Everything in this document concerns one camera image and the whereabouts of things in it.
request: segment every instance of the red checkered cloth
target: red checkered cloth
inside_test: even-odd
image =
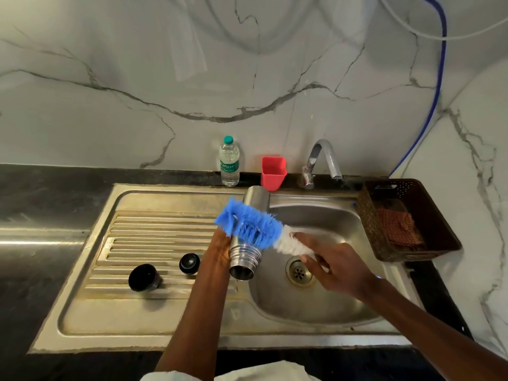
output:
[[[390,242],[408,247],[423,244],[416,230],[415,221],[409,212],[379,208],[378,216]]]

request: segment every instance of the red container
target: red container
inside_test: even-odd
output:
[[[261,185],[268,191],[278,190],[287,174],[285,158],[264,156],[261,160]]]

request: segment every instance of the person's left arm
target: person's left arm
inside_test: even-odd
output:
[[[211,380],[215,373],[220,323],[229,283],[230,238],[217,229],[201,261],[187,307],[156,371]]]

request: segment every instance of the person's right arm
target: person's right arm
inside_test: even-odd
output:
[[[319,262],[307,255],[301,260],[325,289],[348,294],[375,310],[448,381],[508,379],[507,361],[408,301],[374,275],[349,244],[324,245],[303,233],[295,237],[317,254]]]

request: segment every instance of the blue bristle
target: blue bristle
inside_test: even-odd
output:
[[[228,236],[237,236],[261,250],[273,245],[284,227],[272,214],[262,213],[234,199],[229,200],[215,224]]]

